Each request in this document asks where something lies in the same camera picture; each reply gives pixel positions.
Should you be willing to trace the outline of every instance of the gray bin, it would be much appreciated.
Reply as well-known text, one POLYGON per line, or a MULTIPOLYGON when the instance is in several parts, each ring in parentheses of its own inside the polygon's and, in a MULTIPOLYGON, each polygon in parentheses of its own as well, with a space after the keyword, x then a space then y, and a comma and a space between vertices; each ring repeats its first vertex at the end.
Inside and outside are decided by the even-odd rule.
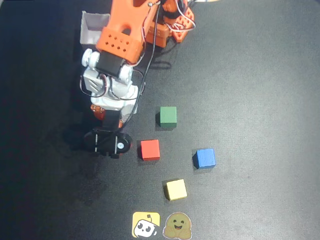
POLYGON ((80 44, 83 49, 96 49, 103 27, 107 26, 110 14, 87 13, 82 11, 80 44))

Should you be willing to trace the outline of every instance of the hole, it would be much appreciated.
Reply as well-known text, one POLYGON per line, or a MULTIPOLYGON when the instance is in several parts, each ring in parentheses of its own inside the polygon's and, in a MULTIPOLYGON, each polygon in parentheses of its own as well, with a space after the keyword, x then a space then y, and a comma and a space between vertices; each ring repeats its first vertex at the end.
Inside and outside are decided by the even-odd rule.
POLYGON ((131 33, 131 29, 130 29, 130 28, 125 28, 125 29, 122 31, 122 33, 129 36, 130 33, 131 33))

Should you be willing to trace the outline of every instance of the hugging face sticker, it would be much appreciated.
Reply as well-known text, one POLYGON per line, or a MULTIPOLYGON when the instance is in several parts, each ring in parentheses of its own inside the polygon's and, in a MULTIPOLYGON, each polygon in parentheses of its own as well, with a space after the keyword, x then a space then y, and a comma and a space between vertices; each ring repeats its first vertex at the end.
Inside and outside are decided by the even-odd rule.
POLYGON ((162 234, 167 239, 191 239, 192 232, 190 218, 182 212, 175 212, 171 214, 165 222, 162 234))

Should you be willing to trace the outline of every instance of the yellow sticker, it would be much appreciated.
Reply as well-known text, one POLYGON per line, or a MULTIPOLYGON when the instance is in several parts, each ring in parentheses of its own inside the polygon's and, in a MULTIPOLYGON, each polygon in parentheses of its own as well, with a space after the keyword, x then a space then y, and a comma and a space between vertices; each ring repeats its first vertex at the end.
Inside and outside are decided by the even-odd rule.
POLYGON ((132 236, 149 238, 157 235, 160 226, 160 214, 157 212, 137 211, 132 216, 132 236))
POLYGON ((175 212, 166 219, 162 234, 167 239, 189 240, 192 238, 191 225, 185 213, 175 212))

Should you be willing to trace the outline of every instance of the sticker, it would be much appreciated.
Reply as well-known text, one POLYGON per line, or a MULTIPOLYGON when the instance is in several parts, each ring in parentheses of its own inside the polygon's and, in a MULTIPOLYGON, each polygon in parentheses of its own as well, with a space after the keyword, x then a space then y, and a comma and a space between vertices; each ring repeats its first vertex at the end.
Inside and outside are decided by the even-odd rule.
POLYGON ((192 231, 190 218, 182 212, 175 212, 171 214, 166 219, 162 234, 167 239, 191 239, 192 231))
POLYGON ((132 216, 132 236, 149 238, 157 235, 160 226, 160 215, 157 212, 137 211, 132 216))

